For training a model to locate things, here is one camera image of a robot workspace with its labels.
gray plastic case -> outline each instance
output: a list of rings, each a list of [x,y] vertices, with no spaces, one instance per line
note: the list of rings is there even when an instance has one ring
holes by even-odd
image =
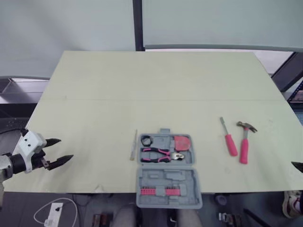
[[[141,158],[160,158],[165,156],[157,152],[141,152],[142,136],[151,136],[150,147],[169,149],[175,152],[174,136],[185,136],[191,141],[187,151],[181,151],[183,160],[171,160],[168,163],[145,163]],[[198,175],[191,166],[195,161],[193,142],[189,135],[170,134],[169,129],[161,129],[158,134],[141,134],[138,140],[138,162],[143,166],[137,172],[136,204],[141,208],[199,209],[202,207],[201,190]],[[178,189],[179,195],[166,195],[166,189]],[[142,195],[142,190],[152,189],[154,195]]]

white cable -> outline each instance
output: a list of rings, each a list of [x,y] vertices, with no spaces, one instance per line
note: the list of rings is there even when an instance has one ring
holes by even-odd
[[[45,207],[47,207],[48,205],[50,205],[50,204],[52,204],[53,202],[56,202],[56,201],[58,201],[58,200],[68,200],[68,201],[71,201],[71,202],[74,204],[75,209],[76,209],[76,215],[75,215],[74,222],[73,222],[73,224],[72,224],[72,226],[71,226],[71,227],[74,227],[75,224],[76,224],[76,220],[77,220],[78,209],[77,209],[77,205],[75,204],[75,202],[74,202],[73,200],[69,199],[69,198],[58,198],[58,199],[55,199],[55,200],[50,201],[49,203],[45,204],[43,207],[41,207],[39,210],[36,211],[36,213],[34,214],[34,220],[35,220],[36,222],[38,222],[39,224],[44,225],[43,222],[41,222],[41,221],[39,221],[39,220],[36,219],[37,213],[39,213],[39,212],[40,212],[41,210],[43,210]]]

pliers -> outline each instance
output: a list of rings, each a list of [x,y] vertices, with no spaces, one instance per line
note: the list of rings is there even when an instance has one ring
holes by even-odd
[[[164,157],[150,159],[150,158],[141,158],[141,162],[170,162],[171,160],[182,160],[185,158],[184,155],[177,152],[170,152],[168,149],[159,149],[159,148],[143,148],[141,152],[153,151],[164,154]]]

hammer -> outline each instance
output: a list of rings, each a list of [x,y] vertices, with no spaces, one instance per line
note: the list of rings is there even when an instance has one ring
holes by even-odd
[[[243,122],[237,122],[237,126],[241,126],[244,128],[244,137],[242,140],[241,144],[241,154],[240,154],[240,162],[242,164],[247,164],[248,163],[248,130],[251,130],[252,132],[257,132],[252,125],[248,123],[243,123]]]

pink screwdriver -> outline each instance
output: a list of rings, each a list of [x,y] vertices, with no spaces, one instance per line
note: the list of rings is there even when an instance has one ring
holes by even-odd
[[[226,141],[226,145],[229,150],[229,153],[231,156],[237,156],[238,151],[237,151],[235,143],[232,140],[232,135],[228,134],[227,128],[225,126],[225,122],[222,117],[220,117],[220,121],[221,121],[221,124],[223,125],[224,131],[225,131],[225,141]]]

